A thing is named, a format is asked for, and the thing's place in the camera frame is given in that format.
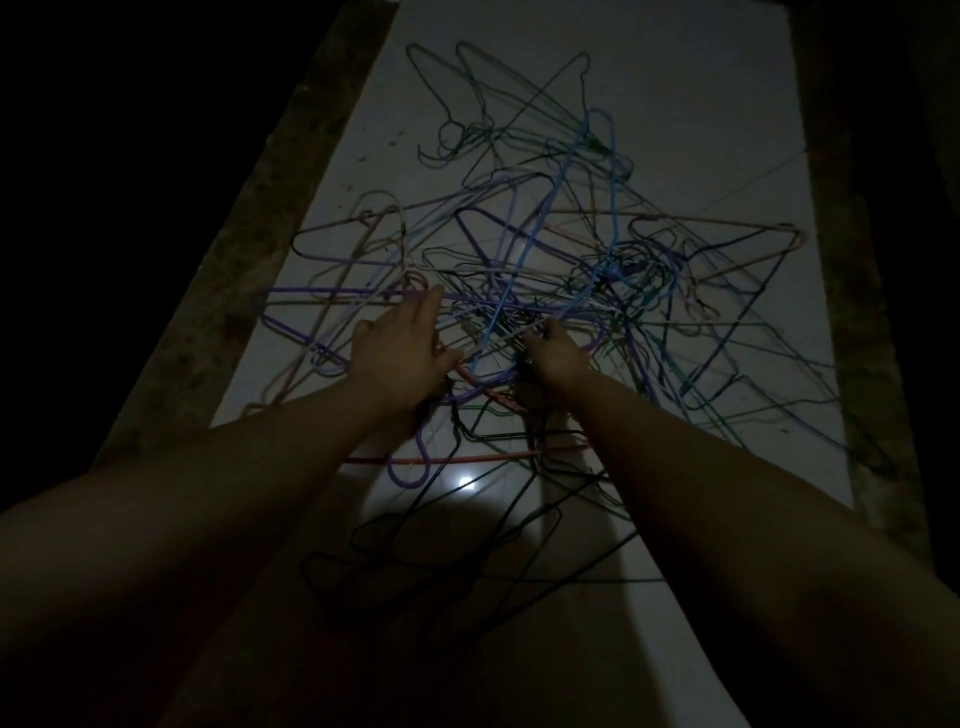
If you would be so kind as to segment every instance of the person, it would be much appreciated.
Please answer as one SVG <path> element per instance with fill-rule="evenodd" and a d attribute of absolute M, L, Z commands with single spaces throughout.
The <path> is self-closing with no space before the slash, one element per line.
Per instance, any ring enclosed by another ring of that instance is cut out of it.
<path fill-rule="evenodd" d="M 347 376 L 0 515 L 0 656 L 115 610 L 212 542 L 316 492 L 459 361 L 443 289 L 353 335 Z M 745 716 L 960 725 L 960 600 L 851 511 L 593 371 L 556 321 L 527 333 Z M 784 700 L 799 701 L 786 703 Z"/>

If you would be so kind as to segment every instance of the forearm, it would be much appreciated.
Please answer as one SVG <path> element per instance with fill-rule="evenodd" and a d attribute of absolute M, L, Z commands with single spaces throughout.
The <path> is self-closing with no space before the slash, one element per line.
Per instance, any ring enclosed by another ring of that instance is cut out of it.
<path fill-rule="evenodd" d="M 779 676 L 864 713 L 883 713 L 877 692 L 935 713 L 960 687 L 956 599 L 853 513 L 608 377 L 570 399 L 738 701 L 745 665 L 753 694 Z"/>
<path fill-rule="evenodd" d="M 347 378 L 0 515 L 0 652 L 98 614 L 308 498 L 380 418 L 376 398 Z"/>

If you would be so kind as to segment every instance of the person's left arm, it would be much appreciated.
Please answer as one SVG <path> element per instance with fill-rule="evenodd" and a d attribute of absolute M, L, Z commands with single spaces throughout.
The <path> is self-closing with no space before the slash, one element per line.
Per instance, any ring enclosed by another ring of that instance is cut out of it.
<path fill-rule="evenodd" d="M 342 380 L 0 514 L 0 657 L 103 614 L 191 555 L 308 497 L 459 360 L 435 353 L 435 288 L 353 333 Z"/>

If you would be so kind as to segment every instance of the person's left hand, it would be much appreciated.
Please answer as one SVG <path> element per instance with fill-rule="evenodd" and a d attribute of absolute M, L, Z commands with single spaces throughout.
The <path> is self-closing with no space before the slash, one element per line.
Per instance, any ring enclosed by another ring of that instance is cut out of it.
<path fill-rule="evenodd" d="M 348 378 L 372 388 L 385 414 L 414 409 L 433 393 L 460 361 L 460 352 L 434 352 L 437 315 L 444 288 L 407 298 L 376 321 L 358 321 Z"/>

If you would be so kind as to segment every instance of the hand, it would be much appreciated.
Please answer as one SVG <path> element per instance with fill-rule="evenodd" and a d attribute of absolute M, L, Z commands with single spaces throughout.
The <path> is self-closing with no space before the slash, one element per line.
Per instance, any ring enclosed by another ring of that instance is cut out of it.
<path fill-rule="evenodd" d="M 463 356 L 456 350 L 434 352 L 434 326 L 443 299 L 444 288 L 438 285 L 353 328 L 348 378 L 373 389 L 387 415 L 420 404 Z"/>
<path fill-rule="evenodd" d="M 527 345 L 540 380 L 569 397 L 590 373 L 590 356 L 577 346 L 556 319 L 546 320 L 546 332 L 548 338 L 541 339 L 533 331 L 527 331 L 523 343 Z"/>

